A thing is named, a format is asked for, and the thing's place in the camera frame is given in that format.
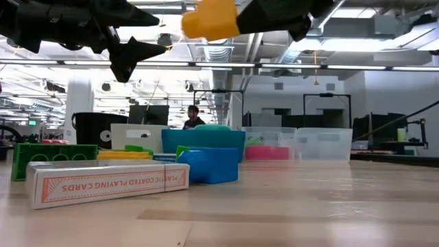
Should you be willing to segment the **small green duplo brick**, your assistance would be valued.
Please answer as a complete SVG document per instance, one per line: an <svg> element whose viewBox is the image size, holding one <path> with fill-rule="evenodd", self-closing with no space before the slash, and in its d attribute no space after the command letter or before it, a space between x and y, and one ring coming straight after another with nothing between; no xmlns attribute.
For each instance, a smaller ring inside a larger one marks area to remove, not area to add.
<svg viewBox="0 0 439 247"><path fill-rule="evenodd" d="M11 181L26 180L29 162L95 160L97 145L18 143L13 153Z"/></svg>

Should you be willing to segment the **large red soft brick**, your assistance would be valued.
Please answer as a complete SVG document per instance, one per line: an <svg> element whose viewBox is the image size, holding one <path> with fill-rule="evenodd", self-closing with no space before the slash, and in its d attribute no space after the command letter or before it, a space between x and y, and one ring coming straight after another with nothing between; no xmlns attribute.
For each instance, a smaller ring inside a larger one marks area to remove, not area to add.
<svg viewBox="0 0 439 247"><path fill-rule="evenodd" d="M289 147L254 145L245 150L246 160L291 160L294 155Z"/></svg>

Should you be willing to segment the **black aluminium frame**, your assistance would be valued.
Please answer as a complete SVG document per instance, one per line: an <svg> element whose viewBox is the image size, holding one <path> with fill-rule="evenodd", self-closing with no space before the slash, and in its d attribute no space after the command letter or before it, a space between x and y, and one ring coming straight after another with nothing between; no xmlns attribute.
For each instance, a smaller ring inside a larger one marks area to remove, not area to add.
<svg viewBox="0 0 439 247"><path fill-rule="evenodd" d="M372 161L380 163L394 163L420 167L434 167L439 169L439 157L421 157L393 154L358 153L351 154L351 160Z"/></svg>

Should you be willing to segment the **white plastic bin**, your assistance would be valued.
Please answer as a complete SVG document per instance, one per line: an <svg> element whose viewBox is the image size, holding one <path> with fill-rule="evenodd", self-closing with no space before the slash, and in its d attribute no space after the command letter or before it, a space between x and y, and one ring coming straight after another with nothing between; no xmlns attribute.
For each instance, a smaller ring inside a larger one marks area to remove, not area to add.
<svg viewBox="0 0 439 247"><path fill-rule="evenodd" d="M168 129L167 126L160 125L112 123L112 149L122 150L126 145L136 145L151 149L154 153L162 153L162 130Z"/></svg>

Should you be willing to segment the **blue soft brick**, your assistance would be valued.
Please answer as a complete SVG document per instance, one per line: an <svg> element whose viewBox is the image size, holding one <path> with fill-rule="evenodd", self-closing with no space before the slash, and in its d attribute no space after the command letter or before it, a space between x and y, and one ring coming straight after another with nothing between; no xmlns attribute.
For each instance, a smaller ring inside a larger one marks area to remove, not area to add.
<svg viewBox="0 0 439 247"><path fill-rule="evenodd" d="M239 150L236 148L189 148L176 161L190 166L190 183L214 185L239 178Z"/></svg>

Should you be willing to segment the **silver ventilation duct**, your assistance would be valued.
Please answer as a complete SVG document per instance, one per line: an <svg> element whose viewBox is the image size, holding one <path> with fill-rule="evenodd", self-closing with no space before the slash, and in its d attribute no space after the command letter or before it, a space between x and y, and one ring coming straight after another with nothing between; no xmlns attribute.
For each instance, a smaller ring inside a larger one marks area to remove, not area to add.
<svg viewBox="0 0 439 247"><path fill-rule="evenodd" d="M207 69L209 74L209 90L225 91L227 88L227 81L230 67L214 67L215 64L229 63L231 61L234 47L232 46L232 39L220 39L214 41L203 40L201 44L196 45L197 49L202 50L204 55L203 62L211 63L211 67L203 67Z"/></svg>

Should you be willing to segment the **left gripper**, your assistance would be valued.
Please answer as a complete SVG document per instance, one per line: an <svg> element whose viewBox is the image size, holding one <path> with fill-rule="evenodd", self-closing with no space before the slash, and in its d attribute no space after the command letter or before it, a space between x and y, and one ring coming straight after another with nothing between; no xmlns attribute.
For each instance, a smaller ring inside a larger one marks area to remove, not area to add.
<svg viewBox="0 0 439 247"><path fill-rule="evenodd" d="M34 53L43 41L95 54L109 51L110 69L118 82L129 81L137 63L167 51L162 45L131 37L120 43L108 26L149 27L160 20L127 0L23 0L15 12L15 44Z"/></svg>

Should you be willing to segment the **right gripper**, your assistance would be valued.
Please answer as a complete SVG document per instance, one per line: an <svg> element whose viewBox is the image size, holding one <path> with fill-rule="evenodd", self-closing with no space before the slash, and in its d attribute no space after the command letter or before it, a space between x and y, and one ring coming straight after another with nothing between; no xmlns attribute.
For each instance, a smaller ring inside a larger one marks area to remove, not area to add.
<svg viewBox="0 0 439 247"><path fill-rule="evenodd" d="M237 17L240 34L288 31L293 41L305 38L311 20L320 18L333 7L333 0L252 0L239 14L264 14L266 16L299 16L287 21L269 21L262 17Z"/></svg>

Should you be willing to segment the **yellow soft brick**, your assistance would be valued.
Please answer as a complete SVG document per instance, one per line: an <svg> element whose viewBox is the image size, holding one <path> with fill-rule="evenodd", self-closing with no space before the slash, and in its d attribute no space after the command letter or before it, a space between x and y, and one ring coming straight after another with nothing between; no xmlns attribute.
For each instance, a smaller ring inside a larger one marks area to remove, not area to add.
<svg viewBox="0 0 439 247"><path fill-rule="evenodd" d="M240 35L237 15L235 0L197 0L195 10L183 14L181 29L188 38L232 38Z"/></svg>

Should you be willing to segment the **orange white card box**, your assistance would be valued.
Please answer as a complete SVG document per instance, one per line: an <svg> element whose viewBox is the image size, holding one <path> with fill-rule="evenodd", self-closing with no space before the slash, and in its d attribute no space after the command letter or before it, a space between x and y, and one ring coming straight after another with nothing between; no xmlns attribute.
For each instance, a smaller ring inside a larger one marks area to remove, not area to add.
<svg viewBox="0 0 439 247"><path fill-rule="evenodd" d="M185 190L190 167L154 160L31 162L26 191L33 209Z"/></svg>

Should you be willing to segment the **person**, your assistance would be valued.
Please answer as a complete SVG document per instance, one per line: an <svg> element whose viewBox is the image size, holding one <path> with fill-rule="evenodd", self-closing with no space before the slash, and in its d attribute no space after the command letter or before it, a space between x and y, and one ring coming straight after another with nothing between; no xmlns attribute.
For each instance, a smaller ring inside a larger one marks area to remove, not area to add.
<svg viewBox="0 0 439 247"><path fill-rule="evenodd" d="M204 125L205 122L201 120L201 118L198 116L199 114L199 108L195 105L190 105L188 107L188 120L184 123L183 130L193 129L196 126Z"/></svg>

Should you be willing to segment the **yellow duplo plate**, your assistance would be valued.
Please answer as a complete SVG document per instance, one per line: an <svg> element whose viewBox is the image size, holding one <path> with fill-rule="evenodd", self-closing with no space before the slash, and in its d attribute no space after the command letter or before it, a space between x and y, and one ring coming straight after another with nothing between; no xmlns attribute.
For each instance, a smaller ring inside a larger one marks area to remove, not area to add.
<svg viewBox="0 0 439 247"><path fill-rule="evenodd" d="M97 160L151 160L148 152L99 151Z"/></svg>

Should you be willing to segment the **teal foam die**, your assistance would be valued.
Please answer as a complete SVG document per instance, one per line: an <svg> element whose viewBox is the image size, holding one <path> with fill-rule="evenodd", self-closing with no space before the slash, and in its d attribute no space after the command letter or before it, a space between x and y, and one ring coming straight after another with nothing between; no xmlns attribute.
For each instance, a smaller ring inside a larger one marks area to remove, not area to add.
<svg viewBox="0 0 439 247"><path fill-rule="evenodd" d="M219 131L229 131L230 127L223 125L213 125L213 124L200 124L197 125L195 130L219 130Z"/></svg>

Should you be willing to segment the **long ceiling light strip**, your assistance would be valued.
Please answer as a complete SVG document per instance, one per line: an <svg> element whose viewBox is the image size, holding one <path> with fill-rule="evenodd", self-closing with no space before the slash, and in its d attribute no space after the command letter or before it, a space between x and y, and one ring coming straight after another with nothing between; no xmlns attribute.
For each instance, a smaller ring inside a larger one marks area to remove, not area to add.
<svg viewBox="0 0 439 247"><path fill-rule="evenodd" d="M0 59L0 64L29 66L110 66L105 60L23 60ZM344 71L398 71L398 72L431 72L439 73L439 67L425 66L379 66L379 65L340 65L340 64L274 64L249 62L138 62L137 67L199 67L199 68L240 68L240 69L311 69L311 70L344 70Z"/></svg>

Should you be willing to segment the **black office monitor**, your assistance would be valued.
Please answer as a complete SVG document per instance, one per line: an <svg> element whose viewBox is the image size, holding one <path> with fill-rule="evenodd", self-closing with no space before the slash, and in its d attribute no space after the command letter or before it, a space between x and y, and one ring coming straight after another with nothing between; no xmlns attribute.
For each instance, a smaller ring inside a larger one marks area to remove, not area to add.
<svg viewBox="0 0 439 247"><path fill-rule="evenodd" d="M168 105L131 105L129 124L168 125Z"/></svg>

